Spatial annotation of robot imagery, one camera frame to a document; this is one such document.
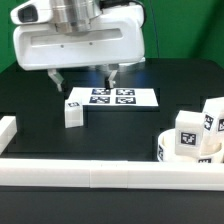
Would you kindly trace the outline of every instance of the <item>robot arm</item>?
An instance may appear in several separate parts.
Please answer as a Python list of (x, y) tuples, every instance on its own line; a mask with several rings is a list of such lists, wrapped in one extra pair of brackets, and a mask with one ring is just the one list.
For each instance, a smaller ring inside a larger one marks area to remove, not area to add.
[(11, 12), (14, 45), (25, 70), (132, 63), (144, 56), (142, 5), (127, 0), (30, 0)]

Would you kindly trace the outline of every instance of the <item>printed marker sheet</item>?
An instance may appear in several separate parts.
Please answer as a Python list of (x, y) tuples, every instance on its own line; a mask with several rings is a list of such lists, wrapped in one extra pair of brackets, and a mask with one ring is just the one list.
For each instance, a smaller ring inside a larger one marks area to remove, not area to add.
[(83, 105), (105, 106), (158, 106), (153, 89), (73, 88), (69, 101)]

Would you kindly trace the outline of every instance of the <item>stack of cubes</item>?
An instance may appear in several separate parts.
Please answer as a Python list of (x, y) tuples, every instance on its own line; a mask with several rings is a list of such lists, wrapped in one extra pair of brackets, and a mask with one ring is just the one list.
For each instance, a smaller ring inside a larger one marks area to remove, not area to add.
[(208, 99), (202, 113), (180, 111), (175, 126), (175, 154), (212, 162), (224, 142), (224, 97)]

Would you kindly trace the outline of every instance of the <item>black tabletop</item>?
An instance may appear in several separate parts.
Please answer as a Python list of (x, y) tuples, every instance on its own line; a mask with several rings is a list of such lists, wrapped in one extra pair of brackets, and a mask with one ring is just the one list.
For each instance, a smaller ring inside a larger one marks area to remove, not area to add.
[[(72, 87), (104, 87), (102, 71), (63, 69)], [(179, 110), (200, 112), (224, 96), (224, 70), (206, 60), (151, 59), (116, 76), (117, 88), (153, 88), (158, 107), (84, 106), (84, 126), (65, 129), (65, 95), (46, 71), (13, 64), (0, 74), (0, 116), (18, 133), (2, 158), (157, 161), (159, 134)], [(0, 187), (0, 223), (221, 223), (223, 192)]]

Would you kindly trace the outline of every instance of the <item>white block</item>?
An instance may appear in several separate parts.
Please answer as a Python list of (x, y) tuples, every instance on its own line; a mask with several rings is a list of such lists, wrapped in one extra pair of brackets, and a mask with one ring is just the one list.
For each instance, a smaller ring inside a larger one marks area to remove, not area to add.
[(16, 132), (16, 117), (4, 116), (0, 121), (0, 154), (2, 154)]
[(83, 126), (83, 105), (80, 100), (69, 99), (65, 101), (65, 127)]
[(157, 156), (160, 162), (191, 162), (191, 163), (222, 163), (224, 155), (223, 144), (210, 146), (213, 153), (199, 155), (197, 158), (175, 154), (175, 129), (167, 130), (158, 138)]
[(175, 153), (197, 158), (204, 132), (205, 114), (180, 111), (176, 118)]
[(127, 161), (93, 161), (90, 170), (91, 188), (127, 188)]
[(205, 131), (203, 142), (213, 145), (224, 141), (224, 97), (208, 99), (203, 108)]
[(91, 161), (0, 159), (0, 185), (89, 187)]

